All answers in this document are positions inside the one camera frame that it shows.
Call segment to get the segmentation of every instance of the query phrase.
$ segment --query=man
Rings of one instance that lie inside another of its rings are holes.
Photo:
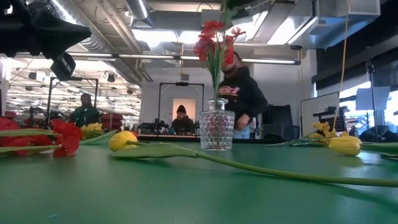
[[[228,100],[225,110],[235,112],[234,138],[249,139],[249,123],[265,111],[267,100],[236,52],[234,63],[223,65],[221,69],[224,80],[220,83],[219,96]]]
[[[75,109],[70,115],[70,119],[76,123],[76,126],[81,128],[87,124],[97,123],[100,118],[98,110],[91,105],[91,95],[84,93],[81,95],[81,106]]]
[[[172,122],[172,129],[177,134],[193,134],[195,133],[195,125],[187,116],[187,111],[183,105],[177,109],[177,119]]]

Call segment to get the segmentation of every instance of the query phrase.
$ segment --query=graphic print on hoodie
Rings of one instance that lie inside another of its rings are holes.
[[[254,116],[267,108],[268,102],[256,81],[250,77],[248,67],[237,68],[235,75],[225,77],[220,83],[218,93],[220,98],[228,100],[225,110],[235,112],[235,124],[243,114],[250,117],[250,123]]]

